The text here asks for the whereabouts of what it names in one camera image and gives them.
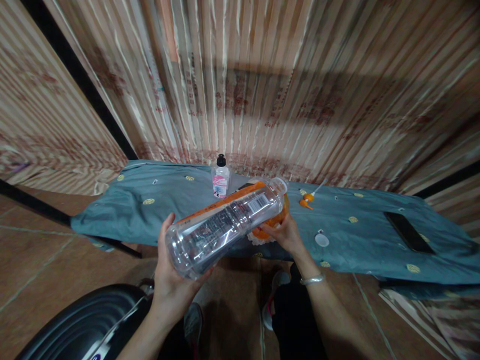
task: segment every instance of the pink bottle label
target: pink bottle label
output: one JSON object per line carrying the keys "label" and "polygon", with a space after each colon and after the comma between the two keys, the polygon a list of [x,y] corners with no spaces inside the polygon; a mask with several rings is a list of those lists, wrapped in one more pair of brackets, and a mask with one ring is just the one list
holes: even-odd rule
{"label": "pink bottle label", "polygon": [[227,180],[221,175],[213,177],[213,195],[220,199],[227,197]]}

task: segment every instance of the black pump cap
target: black pump cap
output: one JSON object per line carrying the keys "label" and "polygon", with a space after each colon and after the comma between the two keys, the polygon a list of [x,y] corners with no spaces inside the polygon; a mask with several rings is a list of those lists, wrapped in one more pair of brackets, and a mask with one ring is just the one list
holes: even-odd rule
{"label": "black pump cap", "polygon": [[224,167],[227,165],[227,161],[225,160],[225,156],[223,154],[218,154],[218,157],[216,159],[216,165],[219,167]]}

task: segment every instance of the tiled floor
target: tiled floor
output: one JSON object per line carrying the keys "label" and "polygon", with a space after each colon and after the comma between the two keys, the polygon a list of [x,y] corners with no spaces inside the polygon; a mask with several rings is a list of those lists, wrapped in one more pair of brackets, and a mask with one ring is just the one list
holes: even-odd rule
{"label": "tiled floor", "polygon": [[[22,188],[74,215],[94,197]],[[103,252],[66,227],[0,198],[0,354],[13,359],[61,309],[99,287],[136,284],[149,277],[154,258]],[[142,248],[155,254],[155,249]],[[260,309],[276,270],[289,263],[224,258],[196,301],[204,310],[201,359],[279,359],[275,334],[261,326]],[[369,275],[326,270],[346,309],[367,334],[378,359],[443,359],[378,295]]]}

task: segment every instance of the barcode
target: barcode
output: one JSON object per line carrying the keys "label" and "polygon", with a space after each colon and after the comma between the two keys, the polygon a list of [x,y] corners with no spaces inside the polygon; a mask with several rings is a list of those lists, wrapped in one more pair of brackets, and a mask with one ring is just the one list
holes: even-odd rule
{"label": "barcode", "polygon": [[265,194],[261,194],[254,198],[252,201],[250,201],[248,203],[248,206],[250,207],[252,213],[257,213],[262,210],[268,203],[269,201],[267,200]]}

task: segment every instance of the left hand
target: left hand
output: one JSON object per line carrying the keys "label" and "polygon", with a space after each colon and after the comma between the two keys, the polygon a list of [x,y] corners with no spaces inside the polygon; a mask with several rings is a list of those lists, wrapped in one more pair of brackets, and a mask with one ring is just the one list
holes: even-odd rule
{"label": "left hand", "polygon": [[172,212],[161,225],[158,236],[155,290],[150,308],[150,312],[154,313],[162,325],[170,329],[185,315],[200,287],[213,271],[213,268],[210,269],[197,281],[185,279],[178,274],[172,265],[165,244],[165,234],[174,221],[175,214]]}

